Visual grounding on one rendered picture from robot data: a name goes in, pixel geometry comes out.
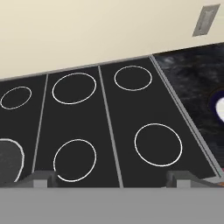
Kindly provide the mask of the black glass hob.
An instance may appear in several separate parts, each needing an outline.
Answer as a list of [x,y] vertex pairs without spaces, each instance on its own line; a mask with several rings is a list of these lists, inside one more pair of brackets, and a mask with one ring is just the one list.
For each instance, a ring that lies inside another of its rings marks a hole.
[[149,58],[0,80],[0,138],[24,150],[19,180],[54,171],[55,187],[164,187],[168,171],[221,178]]

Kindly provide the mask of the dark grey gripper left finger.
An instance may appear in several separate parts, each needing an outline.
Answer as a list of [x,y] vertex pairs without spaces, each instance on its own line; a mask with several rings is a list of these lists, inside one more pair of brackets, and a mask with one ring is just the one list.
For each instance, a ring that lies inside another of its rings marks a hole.
[[8,184],[8,187],[18,188],[49,188],[56,186],[55,171],[35,171],[18,182]]

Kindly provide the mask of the grey wall socket plate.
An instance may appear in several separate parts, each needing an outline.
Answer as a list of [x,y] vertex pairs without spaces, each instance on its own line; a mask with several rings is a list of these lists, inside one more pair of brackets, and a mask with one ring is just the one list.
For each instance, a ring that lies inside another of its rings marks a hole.
[[220,4],[214,4],[202,7],[192,34],[194,37],[208,34],[220,6]]

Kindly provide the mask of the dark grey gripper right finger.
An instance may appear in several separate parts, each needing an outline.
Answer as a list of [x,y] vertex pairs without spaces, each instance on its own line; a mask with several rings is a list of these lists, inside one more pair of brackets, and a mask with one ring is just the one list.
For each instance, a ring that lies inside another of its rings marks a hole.
[[214,183],[197,178],[189,171],[168,171],[166,179],[166,186],[171,188],[203,188],[217,186]]

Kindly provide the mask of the white plate with dark rim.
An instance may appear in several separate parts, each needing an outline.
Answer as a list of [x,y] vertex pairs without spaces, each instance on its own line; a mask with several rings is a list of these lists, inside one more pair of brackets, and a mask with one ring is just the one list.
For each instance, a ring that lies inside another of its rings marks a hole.
[[224,125],[224,87],[215,89],[209,100],[209,108],[215,118]]

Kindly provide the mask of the grey frying pan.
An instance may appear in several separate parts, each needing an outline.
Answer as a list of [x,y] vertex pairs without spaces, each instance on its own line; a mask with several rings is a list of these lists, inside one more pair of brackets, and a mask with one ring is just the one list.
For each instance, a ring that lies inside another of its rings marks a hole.
[[17,182],[25,165],[25,153],[15,140],[0,138],[0,186]]

